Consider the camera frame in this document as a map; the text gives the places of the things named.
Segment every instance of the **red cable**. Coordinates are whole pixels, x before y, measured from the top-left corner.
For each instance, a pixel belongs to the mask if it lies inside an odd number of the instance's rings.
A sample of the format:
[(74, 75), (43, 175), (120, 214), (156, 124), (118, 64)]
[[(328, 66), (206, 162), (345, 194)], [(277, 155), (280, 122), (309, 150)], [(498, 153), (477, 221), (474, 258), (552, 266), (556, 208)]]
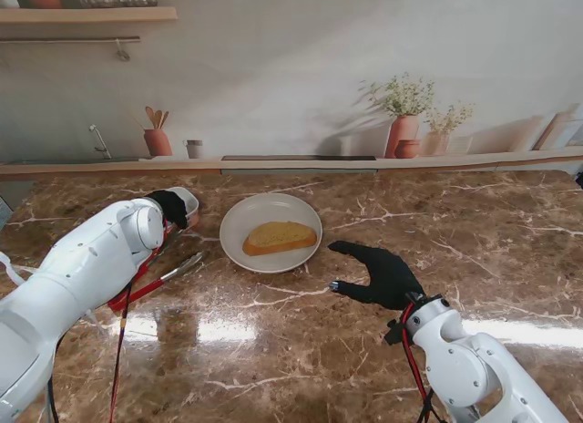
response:
[[(403, 326), (405, 325), (405, 323), (409, 319), (409, 314), (411, 314), (411, 311), (413, 310), (413, 308), (414, 308), (414, 304), (410, 303), (406, 307), (406, 309), (404, 310), (403, 318), (401, 320)], [(404, 344), (403, 347), (404, 347), (405, 355), (407, 356), (407, 362), (409, 363), (409, 366), (411, 367), (411, 371), (413, 372), (413, 377), (415, 379), (415, 383), (417, 384), (417, 389), (419, 390), (419, 393), (421, 394), (421, 398), (423, 399), (423, 403), (425, 403), (425, 400), (427, 399), (427, 392), (425, 391), (425, 388), (423, 386), (423, 379), (421, 378), (421, 373), (419, 372), (419, 368), (417, 367), (417, 363), (415, 362), (413, 352), (411, 351), (411, 344), (409, 343), (409, 334), (407, 333), (407, 329), (405, 326), (403, 327), (403, 344)], [(430, 411), (427, 411), (427, 413), (425, 414), (425, 422), (427, 422), (429, 420), (429, 417), (430, 417)]]

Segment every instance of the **toast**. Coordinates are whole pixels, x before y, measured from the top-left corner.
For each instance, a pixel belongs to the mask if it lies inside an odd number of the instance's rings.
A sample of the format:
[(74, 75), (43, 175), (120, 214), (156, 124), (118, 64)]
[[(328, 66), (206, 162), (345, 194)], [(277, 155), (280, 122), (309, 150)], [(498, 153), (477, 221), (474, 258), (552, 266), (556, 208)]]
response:
[(249, 256), (288, 252), (311, 247), (318, 241), (312, 227), (298, 222), (266, 222), (254, 228), (245, 242), (243, 252)]

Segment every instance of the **white bowl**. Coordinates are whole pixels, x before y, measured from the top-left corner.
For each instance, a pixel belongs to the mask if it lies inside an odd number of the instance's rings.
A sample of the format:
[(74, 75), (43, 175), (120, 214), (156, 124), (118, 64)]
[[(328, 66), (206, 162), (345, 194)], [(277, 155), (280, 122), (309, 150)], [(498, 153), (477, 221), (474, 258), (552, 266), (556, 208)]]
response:
[[(299, 222), (316, 231), (318, 241), (312, 247), (289, 252), (248, 256), (243, 242), (250, 231), (265, 222)], [(312, 257), (322, 240), (322, 222), (305, 201), (284, 193), (262, 193), (235, 204), (220, 224), (220, 245), (236, 264), (256, 273), (283, 273)]]

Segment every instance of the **wall shelf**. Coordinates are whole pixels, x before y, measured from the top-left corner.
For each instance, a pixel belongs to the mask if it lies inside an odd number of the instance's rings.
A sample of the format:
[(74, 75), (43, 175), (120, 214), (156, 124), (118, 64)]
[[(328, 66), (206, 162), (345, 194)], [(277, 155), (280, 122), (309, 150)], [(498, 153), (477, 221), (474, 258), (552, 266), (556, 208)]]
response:
[(379, 160), (176, 160), (99, 161), (84, 164), (2, 164), (0, 180), (38, 179), (58, 175), (111, 175), (112, 172), (145, 175), (151, 173), (215, 172), (221, 170), (474, 170), (503, 169), (522, 165), (583, 160), (583, 147), (529, 152), (501, 152), (452, 157), (416, 157)]
[(172, 6), (90, 8), (82, 10), (1, 9), (0, 25), (110, 24), (177, 20)]

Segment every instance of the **marble countertop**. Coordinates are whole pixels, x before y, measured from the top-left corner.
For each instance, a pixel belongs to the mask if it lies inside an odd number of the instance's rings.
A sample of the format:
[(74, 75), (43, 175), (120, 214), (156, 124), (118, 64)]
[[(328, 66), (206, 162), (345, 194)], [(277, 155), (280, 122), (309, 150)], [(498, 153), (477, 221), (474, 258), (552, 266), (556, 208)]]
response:
[[(171, 186), (196, 193), (202, 223), (145, 280), (209, 255), (130, 310), (119, 422), (415, 421), (421, 402), (403, 349), (383, 341), (397, 313), (327, 290), (367, 280), (363, 265), (326, 248), (341, 239), (399, 253), (428, 294), (444, 294), (468, 330), (504, 342), (567, 419), (583, 421), (583, 192), (567, 174), (60, 178), (35, 186), (0, 232), (0, 251), (39, 265), (111, 202)], [(321, 248), (292, 272), (252, 273), (220, 248), (227, 210), (266, 191), (299, 197), (322, 218)], [(0, 296), (11, 290), (0, 272)], [(104, 332), (81, 320), (56, 356), (63, 422), (107, 421), (118, 319), (107, 308), (97, 318)], [(37, 422), (41, 410), (39, 398), (19, 421)]]

